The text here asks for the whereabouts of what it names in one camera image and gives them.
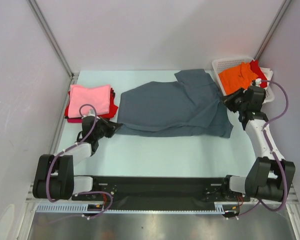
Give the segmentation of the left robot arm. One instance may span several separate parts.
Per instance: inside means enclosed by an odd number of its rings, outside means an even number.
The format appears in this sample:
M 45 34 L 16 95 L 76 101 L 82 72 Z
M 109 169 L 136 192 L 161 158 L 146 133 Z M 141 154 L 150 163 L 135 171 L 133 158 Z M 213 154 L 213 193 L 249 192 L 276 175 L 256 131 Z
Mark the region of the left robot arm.
M 69 200 L 83 192 L 90 200 L 100 196 L 101 188 L 89 176 L 75 176 L 75 166 L 93 156 L 102 138 L 112 138 L 122 127 L 121 123 L 106 118 L 85 116 L 81 131 L 73 145 L 56 154 L 43 154 L 39 157 L 32 194 L 36 199 L 50 202 Z

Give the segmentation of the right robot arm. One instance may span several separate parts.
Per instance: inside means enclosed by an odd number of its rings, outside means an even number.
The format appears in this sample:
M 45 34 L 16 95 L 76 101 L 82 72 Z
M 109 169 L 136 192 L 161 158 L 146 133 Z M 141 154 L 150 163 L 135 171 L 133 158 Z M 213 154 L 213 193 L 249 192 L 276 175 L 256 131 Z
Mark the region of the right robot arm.
M 248 135 L 256 157 L 247 176 L 227 175 L 227 184 L 220 188 L 221 196 L 232 201 L 238 194 L 258 200 L 283 202 L 296 172 L 293 162 L 285 160 L 270 132 L 270 121 L 262 111 L 266 91 L 258 86 L 240 88 L 221 98 Z

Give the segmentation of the grey blue t shirt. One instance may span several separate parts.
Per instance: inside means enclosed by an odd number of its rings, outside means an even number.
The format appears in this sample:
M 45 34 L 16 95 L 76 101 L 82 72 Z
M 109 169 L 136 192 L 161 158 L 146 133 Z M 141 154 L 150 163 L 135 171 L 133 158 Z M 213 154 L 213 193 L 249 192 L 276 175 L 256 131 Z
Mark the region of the grey blue t shirt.
M 203 69 L 181 70 L 175 81 L 151 81 L 121 94 L 118 134 L 141 137 L 209 135 L 230 138 L 222 93 Z

